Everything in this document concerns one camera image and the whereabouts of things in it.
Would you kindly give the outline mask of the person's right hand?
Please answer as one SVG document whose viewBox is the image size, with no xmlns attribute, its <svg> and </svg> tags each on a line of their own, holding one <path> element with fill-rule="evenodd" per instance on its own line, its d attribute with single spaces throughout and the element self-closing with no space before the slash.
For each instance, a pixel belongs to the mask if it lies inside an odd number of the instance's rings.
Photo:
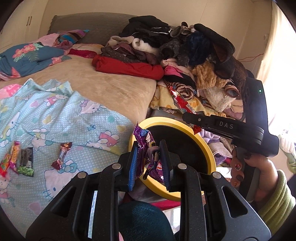
<svg viewBox="0 0 296 241">
<path fill-rule="evenodd" d="M 267 157 L 260 154 L 247 154 L 244 159 L 249 166 L 258 168 L 260 170 L 259 185 L 255 193 L 254 201 L 257 204 L 265 203 L 272 196 L 278 184 L 278 172 Z M 244 173 L 241 170 L 242 164 L 237 158 L 236 150 L 232 151 L 231 167 L 231 185 L 238 188 L 244 180 Z"/>
</svg>

